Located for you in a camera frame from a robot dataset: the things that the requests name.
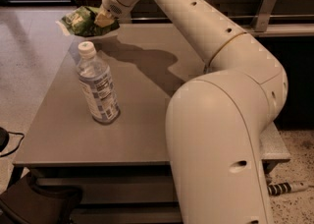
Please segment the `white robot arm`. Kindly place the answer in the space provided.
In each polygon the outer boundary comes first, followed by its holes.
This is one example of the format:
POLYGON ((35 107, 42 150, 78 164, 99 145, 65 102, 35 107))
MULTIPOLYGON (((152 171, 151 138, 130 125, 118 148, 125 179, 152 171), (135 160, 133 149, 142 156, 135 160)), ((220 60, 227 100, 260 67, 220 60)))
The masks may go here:
MULTIPOLYGON (((139 0, 102 0, 112 17, 139 0)), ((204 0, 154 0, 205 64, 166 114, 183 224, 274 224, 260 135, 288 95, 282 64, 204 0)))

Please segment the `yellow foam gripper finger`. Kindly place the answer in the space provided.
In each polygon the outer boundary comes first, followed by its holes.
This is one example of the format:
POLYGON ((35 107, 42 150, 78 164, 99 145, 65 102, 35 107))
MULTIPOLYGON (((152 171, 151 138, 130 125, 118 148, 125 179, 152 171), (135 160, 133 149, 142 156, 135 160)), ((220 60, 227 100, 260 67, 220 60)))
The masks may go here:
POLYGON ((115 21, 114 16, 107 10, 100 9, 97 12, 94 23, 101 28, 111 25, 115 21))

